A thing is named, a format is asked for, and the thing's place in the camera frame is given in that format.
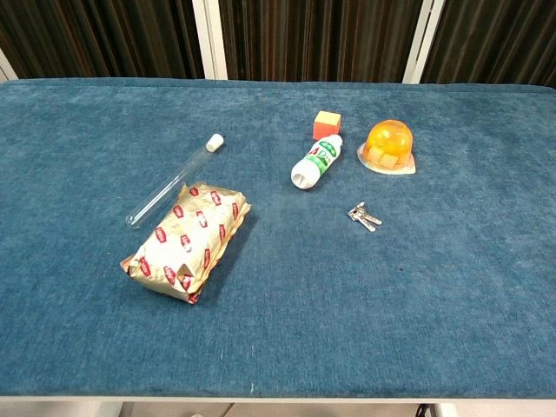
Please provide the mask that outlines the gold foil wrapped package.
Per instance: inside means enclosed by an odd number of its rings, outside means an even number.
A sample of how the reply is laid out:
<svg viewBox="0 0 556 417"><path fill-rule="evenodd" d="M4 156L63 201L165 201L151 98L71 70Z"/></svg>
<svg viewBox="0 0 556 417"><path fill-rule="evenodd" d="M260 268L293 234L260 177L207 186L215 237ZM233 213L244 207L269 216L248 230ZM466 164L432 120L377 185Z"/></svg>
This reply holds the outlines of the gold foil wrapped package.
<svg viewBox="0 0 556 417"><path fill-rule="evenodd" d="M206 182L185 185L122 269L145 288L195 304L249 210L239 191Z"/></svg>

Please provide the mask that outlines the orange fruit jelly cup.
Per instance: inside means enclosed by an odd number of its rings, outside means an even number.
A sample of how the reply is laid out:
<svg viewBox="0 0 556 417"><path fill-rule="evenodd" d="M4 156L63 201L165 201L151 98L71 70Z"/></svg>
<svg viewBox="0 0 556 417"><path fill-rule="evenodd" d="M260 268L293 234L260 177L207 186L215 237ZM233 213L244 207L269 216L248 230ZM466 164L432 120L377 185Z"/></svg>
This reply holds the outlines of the orange fruit jelly cup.
<svg viewBox="0 0 556 417"><path fill-rule="evenodd" d="M358 148L360 163L385 175L412 175L416 172L413 134L403 122L393 119L378 122L367 140Z"/></svg>

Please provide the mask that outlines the orange yellow cube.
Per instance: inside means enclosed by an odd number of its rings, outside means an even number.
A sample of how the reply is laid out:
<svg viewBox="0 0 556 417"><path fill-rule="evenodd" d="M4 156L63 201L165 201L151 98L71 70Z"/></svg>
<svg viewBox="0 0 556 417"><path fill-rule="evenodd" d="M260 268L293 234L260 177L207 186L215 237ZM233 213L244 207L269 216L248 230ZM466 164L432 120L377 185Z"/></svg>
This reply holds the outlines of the orange yellow cube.
<svg viewBox="0 0 556 417"><path fill-rule="evenodd" d="M340 114L321 110L314 119L313 139L320 140L327 136L337 135L340 126Z"/></svg>

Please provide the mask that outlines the glass test tube white stopper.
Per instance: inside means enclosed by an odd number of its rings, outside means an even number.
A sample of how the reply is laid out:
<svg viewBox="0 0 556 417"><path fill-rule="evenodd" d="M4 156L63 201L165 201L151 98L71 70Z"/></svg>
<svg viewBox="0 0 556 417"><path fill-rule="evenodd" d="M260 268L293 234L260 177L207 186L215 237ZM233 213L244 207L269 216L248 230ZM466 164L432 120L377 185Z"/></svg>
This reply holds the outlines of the glass test tube white stopper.
<svg viewBox="0 0 556 417"><path fill-rule="evenodd" d="M126 217L126 224L139 228L157 210L173 196L181 186L189 180L206 162L216 155L225 143L225 136L215 133L208 141L195 151L186 162L161 185L152 191L137 207Z"/></svg>

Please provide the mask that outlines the white green drink bottle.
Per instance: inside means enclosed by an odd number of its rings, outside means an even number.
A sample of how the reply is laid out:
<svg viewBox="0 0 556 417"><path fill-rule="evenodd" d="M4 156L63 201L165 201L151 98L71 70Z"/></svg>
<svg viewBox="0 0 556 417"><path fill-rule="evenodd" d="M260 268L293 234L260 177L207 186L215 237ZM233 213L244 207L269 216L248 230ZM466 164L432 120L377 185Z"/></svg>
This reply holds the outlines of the white green drink bottle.
<svg viewBox="0 0 556 417"><path fill-rule="evenodd" d="M291 181L298 189L311 189L341 154L343 140L334 134L317 140L291 170Z"/></svg>

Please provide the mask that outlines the white frame post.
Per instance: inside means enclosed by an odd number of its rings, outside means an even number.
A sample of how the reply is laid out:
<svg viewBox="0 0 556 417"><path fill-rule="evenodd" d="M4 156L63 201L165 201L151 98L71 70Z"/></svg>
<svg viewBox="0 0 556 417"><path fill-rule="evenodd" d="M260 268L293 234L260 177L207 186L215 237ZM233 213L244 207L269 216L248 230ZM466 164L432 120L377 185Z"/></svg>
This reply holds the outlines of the white frame post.
<svg viewBox="0 0 556 417"><path fill-rule="evenodd" d="M405 84L419 84L427 64L446 0L422 0L420 14L402 78Z"/></svg>
<svg viewBox="0 0 556 417"><path fill-rule="evenodd" d="M7 56L0 49L0 83L18 80L18 76L10 64Z"/></svg>
<svg viewBox="0 0 556 417"><path fill-rule="evenodd" d="M206 79L228 80L219 0L192 0Z"/></svg>

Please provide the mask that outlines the white table frame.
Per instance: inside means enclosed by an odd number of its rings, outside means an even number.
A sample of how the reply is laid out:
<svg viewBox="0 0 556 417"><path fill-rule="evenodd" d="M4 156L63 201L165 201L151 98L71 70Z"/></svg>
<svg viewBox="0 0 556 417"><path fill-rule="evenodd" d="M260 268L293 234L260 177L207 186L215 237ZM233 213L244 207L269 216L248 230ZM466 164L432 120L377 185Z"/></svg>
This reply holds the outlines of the white table frame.
<svg viewBox="0 0 556 417"><path fill-rule="evenodd" d="M533 406L537 404L556 407L555 399L510 399L510 398L381 398L381 397L217 397L217 396L133 396L133 395L0 395L5 402L175 402L175 403L248 403L248 404L440 404L459 405L467 403L483 403L494 405Z"/></svg>

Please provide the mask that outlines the blue velvet table cloth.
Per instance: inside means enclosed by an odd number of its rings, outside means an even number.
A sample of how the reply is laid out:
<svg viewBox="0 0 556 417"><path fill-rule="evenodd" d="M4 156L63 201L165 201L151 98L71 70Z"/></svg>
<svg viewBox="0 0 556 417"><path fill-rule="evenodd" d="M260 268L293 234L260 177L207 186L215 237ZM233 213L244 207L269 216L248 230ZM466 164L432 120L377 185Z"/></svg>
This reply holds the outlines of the blue velvet table cloth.
<svg viewBox="0 0 556 417"><path fill-rule="evenodd" d="M321 110L341 154L298 189ZM412 175L357 157L388 119ZM198 177L251 209L189 305L122 271L124 219L214 133ZM0 395L71 394L556 398L556 89L0 84Z"/></svg>

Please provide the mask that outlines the silver key bunch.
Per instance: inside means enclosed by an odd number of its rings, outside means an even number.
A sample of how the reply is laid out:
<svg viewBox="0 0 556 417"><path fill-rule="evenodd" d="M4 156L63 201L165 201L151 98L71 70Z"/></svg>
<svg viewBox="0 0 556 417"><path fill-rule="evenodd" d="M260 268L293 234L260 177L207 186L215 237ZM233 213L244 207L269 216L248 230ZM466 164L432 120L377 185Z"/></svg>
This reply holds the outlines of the silver key bunch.
<svg viewBox="0 0 556 417"><path fill-rule="evenodd" d="M374 232L382 224L382 220L370 215L365 208L365 202L360 202L348 211L347 215L354 222L359 222L368 231Z"/></svg>

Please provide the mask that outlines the dark brown pleated curtain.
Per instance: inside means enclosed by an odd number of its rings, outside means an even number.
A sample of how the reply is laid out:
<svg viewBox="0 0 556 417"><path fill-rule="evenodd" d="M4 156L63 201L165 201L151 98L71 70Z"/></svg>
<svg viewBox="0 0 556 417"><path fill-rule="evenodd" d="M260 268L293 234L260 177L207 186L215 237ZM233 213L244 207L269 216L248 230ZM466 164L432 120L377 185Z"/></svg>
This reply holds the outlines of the dark brown pleated curtain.
<svg viewBox="0 0 556 417"><path fill-rule="evenodd" d="M556 0L441 0L425 83L556 89ZM218 0L228 77L398 83L425 0ZM21 78L204 78L193 0L0 0Z"/></svg>

